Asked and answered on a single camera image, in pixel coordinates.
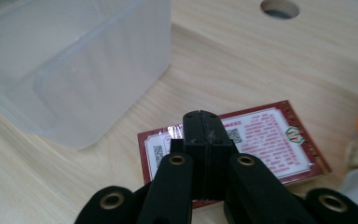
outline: black plastic part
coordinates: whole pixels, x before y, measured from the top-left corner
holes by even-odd
[[[193,199],[224,200],[228,159],[238,150],[222,121],[207,111],[183,116],[183,152],[194,160]],[[176,142],[171,147],[177,150]]]
[[[132,200],[132,192],[128,189],[121,187],[101,189],[85,205],[75,224],[128,222]]]
[[[174,152],[184,153],[183,142],[184,142],[183,139],[171,139],[170,153],[174,153]]]
[[[161,160],[137,223],[191,223],[193,160],[171,153]]]
[[[358,205],[332,189],[313,189],[306,204],[320,223],[358,224]]]
[[[227,195],[227,203],[241,203],[242,211],[247,212],[252,223],[317,223],[257,157],[233,155],[229,160],[228,178],[232,189]]]
[[[224,212],[228,224],[251,224],[252,220],[249,218],[247,212],[240,205],[225,202]]]

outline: clear plastic box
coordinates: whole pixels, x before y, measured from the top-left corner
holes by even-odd
[[[88,147],[166,70],[170,31],[171,0],[0,0],[0,112]]]

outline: hole in table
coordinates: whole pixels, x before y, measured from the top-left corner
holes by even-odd
[[[300,8],[287,0],[264,0],[260,8],[270,17],[282,20],[292,19],[300,14]]]

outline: wooden table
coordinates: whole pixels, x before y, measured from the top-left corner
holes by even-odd
[[[299,15],[280,20],[261,0],[173,0],[171,66],[90,148],[54,146],[0,115],[0,223],[73,223],[97,190],[143,185],[137,133],[286,99],[333,168],[290,190],[338,189],[358,116],[358,0],[293,3]],[[193,223],[227,222],[217,205]]]

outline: red and white card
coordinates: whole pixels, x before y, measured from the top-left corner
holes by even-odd
[[[284,185],[331,172],[288,101],[219,118],[238,151],[257,156]],[[145,183],[153,179],[162,157],[170,153],[171,139],[183,137],[182,128],[176,124],[138,133]]]

